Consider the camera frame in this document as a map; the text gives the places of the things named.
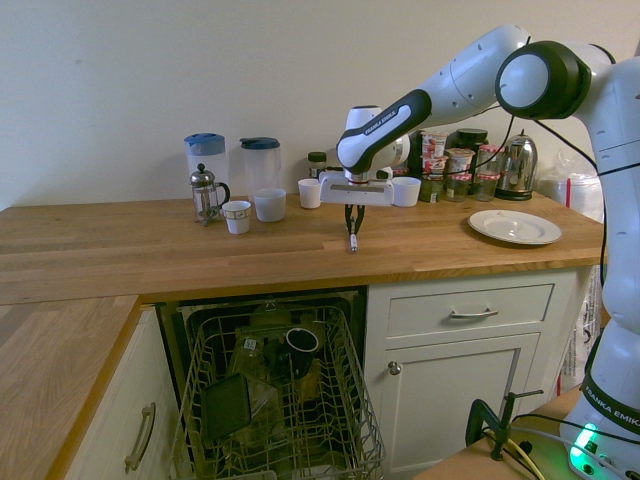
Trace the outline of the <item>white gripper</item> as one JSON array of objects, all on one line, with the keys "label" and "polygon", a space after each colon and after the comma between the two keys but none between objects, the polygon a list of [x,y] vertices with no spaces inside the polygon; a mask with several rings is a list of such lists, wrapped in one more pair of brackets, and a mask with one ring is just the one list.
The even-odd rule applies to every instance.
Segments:
[{"label": "white gripper", "polygon": [[[349,171],[324,171],[319,176],[322,203],[343,204],[349,234],[358,232],[364,220],[365,206],[389,207],[394,201],[394,186],[388,179],[377,180]],[[353,216],[357,205],[357,216]]]}]

